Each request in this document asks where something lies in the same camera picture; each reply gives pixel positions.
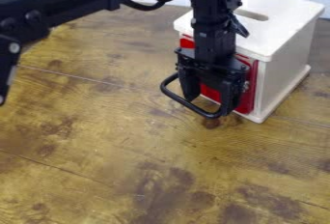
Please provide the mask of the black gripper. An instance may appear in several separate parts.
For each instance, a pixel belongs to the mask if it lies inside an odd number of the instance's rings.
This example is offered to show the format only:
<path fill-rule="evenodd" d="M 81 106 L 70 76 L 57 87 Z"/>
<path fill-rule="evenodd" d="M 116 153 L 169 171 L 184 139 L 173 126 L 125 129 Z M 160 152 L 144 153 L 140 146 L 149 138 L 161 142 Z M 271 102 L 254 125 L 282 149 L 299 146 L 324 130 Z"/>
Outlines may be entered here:
<path fill-rule="evenodd" d="M 239 106 L 248 66 L 236 59 L 236 31 L 195 27 L 193 48 L 176 50 L 177 76 L 184 99 L 200 95 L 204 83 L 220 93 L 220 111 L 227 116 Z"/>

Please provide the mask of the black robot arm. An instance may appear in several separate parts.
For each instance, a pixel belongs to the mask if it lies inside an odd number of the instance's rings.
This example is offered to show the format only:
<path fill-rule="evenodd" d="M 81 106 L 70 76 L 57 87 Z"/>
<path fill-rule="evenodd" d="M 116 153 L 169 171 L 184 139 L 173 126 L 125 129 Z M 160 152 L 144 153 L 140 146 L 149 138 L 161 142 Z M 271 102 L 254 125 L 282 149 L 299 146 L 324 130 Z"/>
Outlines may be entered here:
<path fill-rule="evenodd" d="M 22 49 L 62 23 L 123 5 L 143 12 L 172 0 L 0 0 L 0 106 L 6 101 Z M 236 58 L 236 36 L 248 36 L 235 9 L 240 0 L 191 0 L 195 47 L 179 47 L 176 72 L 161 92 L 208 119 L 239 105 L 248 66 Z"/>

